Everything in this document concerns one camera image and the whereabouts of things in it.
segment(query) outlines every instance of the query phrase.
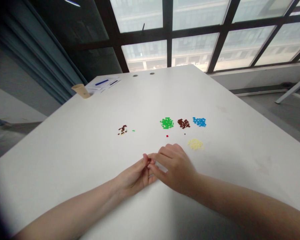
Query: blue pen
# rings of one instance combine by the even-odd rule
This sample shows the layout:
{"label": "blue pen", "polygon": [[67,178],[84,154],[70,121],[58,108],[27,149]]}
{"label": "blue pen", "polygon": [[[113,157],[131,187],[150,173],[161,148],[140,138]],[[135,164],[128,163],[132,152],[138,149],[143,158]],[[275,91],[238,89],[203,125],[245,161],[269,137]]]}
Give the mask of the blue pen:
{"label": "blue pen", "polygon": [[96,84],[96,86],[97,86],[97,85],[99,85],[99,84],[101,84],[101,83],[104,83],[104,82],[106,82],[106,81],[109,81],[109,79],[107,79],[107,80],[104,80],[103,82],[99,82],[99,83],[97,83],[97,84]]}

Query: blue curtain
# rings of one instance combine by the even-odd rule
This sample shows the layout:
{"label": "blue curtain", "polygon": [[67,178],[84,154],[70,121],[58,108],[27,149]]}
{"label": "blue curtain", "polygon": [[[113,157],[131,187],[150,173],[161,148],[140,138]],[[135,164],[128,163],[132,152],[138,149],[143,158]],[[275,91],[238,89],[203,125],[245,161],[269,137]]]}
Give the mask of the blue curtain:
{"label": "blue curtain", "polygon": [[0,47],[60,104],[86,79],[27,1],[12,1],[0,24]]}

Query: ceiling light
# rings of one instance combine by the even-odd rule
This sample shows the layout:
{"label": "ceiling light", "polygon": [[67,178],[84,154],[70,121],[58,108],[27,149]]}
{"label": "ceiling light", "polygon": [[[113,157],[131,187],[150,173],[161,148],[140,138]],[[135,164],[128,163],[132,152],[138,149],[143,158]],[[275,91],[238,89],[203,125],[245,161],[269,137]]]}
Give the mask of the ceiling light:
{"label": "ceiling light", "polygon": [[75,6],[77,6],[77,7],[81,7],[79,4],[77,4],[77,3],[75,3],[75,2],[72,2],[72,1],[70,1],[70,0],[65,0],[66,2],[68,2],[68,3],[71,3],[71,4],[73,4],[73,5],[75,5]]}

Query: white table leg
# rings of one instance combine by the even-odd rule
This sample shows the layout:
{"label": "white table leg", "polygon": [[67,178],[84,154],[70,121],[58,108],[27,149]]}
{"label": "white table leg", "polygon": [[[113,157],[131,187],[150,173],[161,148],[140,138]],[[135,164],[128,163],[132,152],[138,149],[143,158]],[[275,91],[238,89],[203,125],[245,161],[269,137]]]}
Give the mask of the white table leg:
{"label": "white table leg", "polygon": [[298,82],[296,85],[294,85],[288,92],[283,94],[275,103],[281,103],[286,97],[288,97],[290,94],[298,91],[300,89],[300,82]]}

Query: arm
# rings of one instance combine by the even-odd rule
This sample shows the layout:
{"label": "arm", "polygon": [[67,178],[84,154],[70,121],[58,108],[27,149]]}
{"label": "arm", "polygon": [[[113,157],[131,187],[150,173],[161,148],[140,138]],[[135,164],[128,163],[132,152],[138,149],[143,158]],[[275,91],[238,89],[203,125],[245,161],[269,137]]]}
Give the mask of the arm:
{"label": "arm", "polygon": [[141,160],[109,182],[52,208],[22,229],[14,239],[77,239],[122,201],[156,180],[156,177],[149,178],[146,167],[149,163],[144,154]]}
{"label": "arm", "polygon": [[300,239],[300,211],[256,191],[197,173],[178,144],[167,144],[149,158],[168,169],[164,173],[149,165],[163,183],[251,233],[267,239]]}

